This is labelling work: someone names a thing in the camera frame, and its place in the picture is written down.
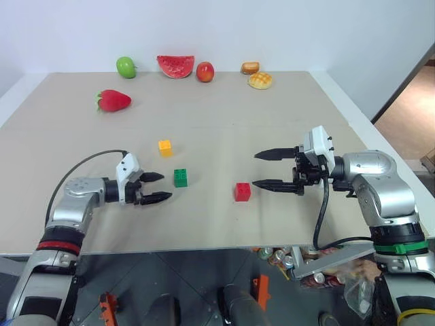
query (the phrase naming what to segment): soda can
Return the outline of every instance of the soda can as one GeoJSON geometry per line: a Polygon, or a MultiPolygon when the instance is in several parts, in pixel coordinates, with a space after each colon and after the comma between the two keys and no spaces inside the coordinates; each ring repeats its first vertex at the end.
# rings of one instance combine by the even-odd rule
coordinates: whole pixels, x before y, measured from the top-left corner
{"type": "Polygon", "coordinates": [[[345,284],[346,280],[343,275],[327,276],[325,279],[325,287],[341,287],[345,284]]]}
{"type": "Polygon", "coordinates": [[[270,265],[278,265],[283,261],[284,257],[285,253],[282,250],[278,249],[273,253],[273,255],[269,257],[268,262],[270,265]]]}
{"type": "Polygon", "coordinates": [[[337,250],[339,250],[339,249],[332,247],[332,248],[328,248],[328,249],[321,250],[320,253],[321,253],[322,255],[330,255],[331,253],[334,253],[334,252],[336,252],[337,250]]]}
{"type": "Polygon", "coordinates": [[[292,246],[282,247],[281,250],[287,255],[292,250],[292,246]]]}
{"type": "Polygon", "coordinates": [[[302,252],[304,259],[317,259],[319,257],[319,251],[315,250],[314,247],[309,246],[302,252]]]}
{"type": "Polygon", "coordinates": [[[302,280],[300,280],[300,286],[305,289],[319,289],[325,287],[325,276],[323,273],[314,273],[313,275],[304,277],[302,280]]]}
{"type": "Polygon", "coordinates": [[[261,260],[267,260],[271,255],[273,255],[273,248],[272,247],[266,247],[266,248],[260,248],[259,251],[257,251],[258,258],[261,260]]]}
{"type": "Polygon", "coordinates": [[[281,265],[286,270],[289,270],[290,268],[293,268],[294,267],[293,257],[292,256],[285,256],[283,261],[281,262],[281,265]]]}

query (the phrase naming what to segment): wooden floor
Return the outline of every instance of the wooden floor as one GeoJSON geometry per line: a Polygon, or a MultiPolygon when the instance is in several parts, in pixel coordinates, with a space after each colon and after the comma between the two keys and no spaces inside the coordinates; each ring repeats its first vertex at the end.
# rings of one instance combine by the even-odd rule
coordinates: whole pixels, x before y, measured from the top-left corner
{"type": "Polygon", "coordinates": [[[375,126],[405,160],[435,148],[435,67],[424,66],[375,126]]]}

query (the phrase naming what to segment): lego block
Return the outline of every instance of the lego block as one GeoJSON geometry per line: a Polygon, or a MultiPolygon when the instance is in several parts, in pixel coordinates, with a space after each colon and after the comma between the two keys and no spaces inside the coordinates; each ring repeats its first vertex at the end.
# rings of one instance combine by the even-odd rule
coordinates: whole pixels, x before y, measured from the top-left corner
{"type": "Polygon", "coordinates": [[[176,188],[188,186],[188,174],[185,168],[174,170],[174,186],[176,188]]]}
{"type": "Polygon", "coordinates": [[[158,141],[158,150],[164,158],[172,156],[172,146],[170,141],[158,141]]]}
{"type": "Polygon", "coordinates": [[[248,183],[236,183],[234,190],[236,202],[247,202],[251,197],[251,186],[248,183]]]}

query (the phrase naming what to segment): red block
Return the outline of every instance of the red block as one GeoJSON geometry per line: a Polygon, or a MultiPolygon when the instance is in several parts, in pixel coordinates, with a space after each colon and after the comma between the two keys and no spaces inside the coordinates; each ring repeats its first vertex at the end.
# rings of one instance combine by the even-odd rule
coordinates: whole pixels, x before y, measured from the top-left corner
{"type": "Polygon", "coordinates": [[[251,186],[248,183],[236,183],[234,196],[236,202],[247,202],[251,197],[251,186]]]}

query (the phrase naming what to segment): bread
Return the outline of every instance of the bread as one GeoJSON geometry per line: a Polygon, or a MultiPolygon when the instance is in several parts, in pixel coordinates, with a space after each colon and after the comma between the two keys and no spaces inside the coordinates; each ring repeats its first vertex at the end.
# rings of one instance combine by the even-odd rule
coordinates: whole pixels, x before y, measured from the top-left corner
{"type": "Polygon", "coordinates": [[[242,64],[241,72],[246,75],[252,75],[260,70],[260,63],[258,62],[244,62],[242,64]]]}
{"type": "Polygon", "coordinates": [[[258,90],[266,90],[272,85],[272,76],[268,73],[254,73],[247,83],[258,90]]]}

